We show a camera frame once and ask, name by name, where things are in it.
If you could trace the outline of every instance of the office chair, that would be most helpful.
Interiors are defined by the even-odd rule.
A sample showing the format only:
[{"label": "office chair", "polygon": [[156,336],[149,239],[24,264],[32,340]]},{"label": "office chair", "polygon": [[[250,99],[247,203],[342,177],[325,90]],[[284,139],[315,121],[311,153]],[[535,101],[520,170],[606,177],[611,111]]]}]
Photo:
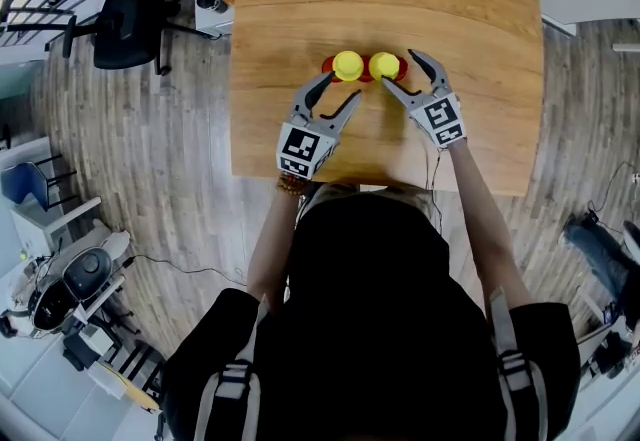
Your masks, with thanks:
[{"label": "office chair", "polygon": [[22,23],[9,25],[9,32],[30,30],[64,31],[63,56],[69,58],[73,39],[95,34],[94,66],[99,69],[124,69],[154,61],[157,75],[166,75],[170,66],[160,65],[162,32],[179,30],[207,39],[217,39],[204,32],[175,25],[167,18],[180,10],[178,2],[167,0],[106,0],[95,23],[76,25],[73,16],[66,25]]},{"label": "office chair", "polygon": [[16,204],[21,204],[27,195],[31,193],[45,212],[49,208],[77,198],[77,195],[72,195],[55,203],[49,201],[49,189],[77,173],[77,171],[71,171],[53,178],[47,178],[39,166],[61,157],[62,155],[56,155],[40,162],[23,162],[5,169],[0,174],[2,195]]}]

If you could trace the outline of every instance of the yellow cup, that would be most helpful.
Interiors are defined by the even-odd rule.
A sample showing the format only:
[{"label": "yellow cup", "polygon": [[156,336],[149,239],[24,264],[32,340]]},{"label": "yellow cup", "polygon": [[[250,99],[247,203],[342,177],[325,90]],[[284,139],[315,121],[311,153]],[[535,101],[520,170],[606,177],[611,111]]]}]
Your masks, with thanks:
[{"label": "yellow cup", "polygon": [[333,71],[340,80],[353,82],[358,80],[364,71],[364,62],[356,52],[340,52],[333,58]]},{"label": "yellow cup", "polygon": [[382,77],[396,78],[400,72],[400,60],[392,53],[378,52],[369,61],[369,73],[376,80]]}]

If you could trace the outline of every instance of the black shirt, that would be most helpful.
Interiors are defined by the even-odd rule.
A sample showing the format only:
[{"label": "black shirt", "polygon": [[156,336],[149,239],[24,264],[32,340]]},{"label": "black shirt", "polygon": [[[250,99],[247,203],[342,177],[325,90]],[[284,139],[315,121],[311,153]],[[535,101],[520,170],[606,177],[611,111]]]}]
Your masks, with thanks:
[{"label": "black shirt", "polygon": [[[502,439],[490,328],[448,261],[447,243],[409,205],[362,194],[311,209],[289,255],[291,297],[258,329],[258,439]],[[257,306],[225,290],[169,360],[163,408],[179,441],[192,439],[202,389],[246,343]],[[545,379],[551,439],[579,380],[568,309],[533,304],[511,316]]]}]

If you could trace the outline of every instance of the wooden floor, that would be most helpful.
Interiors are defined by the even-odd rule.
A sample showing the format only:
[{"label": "wooden floor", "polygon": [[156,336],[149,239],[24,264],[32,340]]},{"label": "wooden floor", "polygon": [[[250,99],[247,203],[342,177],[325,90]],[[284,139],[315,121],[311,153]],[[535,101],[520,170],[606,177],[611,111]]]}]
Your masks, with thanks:
[{"label": "wooden floor", "polygon": [[[619,162],[640,165],[640,55],[614,54],[618,41],[639,42],[637,26],[586,24],[574,39],[545,29],[545,104],[529,193],[498,200],[527,284],[540,300],[568,303],[578,334],[589,313],[577,287],[584,283],[603,304],[606,296],[581,255],[558,243],[563,222],[589,199],[602,201]],[[214,266],[242,279],[272,183],[230,173],[230,42],[174,33],[165,43],[173,71],[163,78],[151,65],[95,69],[87,38],[75,42],[69,61],[55,44],[31,91],[33,122],[78,170],[80,193],[102,197],[103,220],[132,234],[132,254],[188,270]],[[630,172],[623,171],[602,211],[614,228],[631,216]],[[437,203],[451,275],[479,301],[459,198],[438,193]],[[123,299],[144,337],[165,354],[229,286],[213,272],[187,276],[142,259],[125,274]]]}]

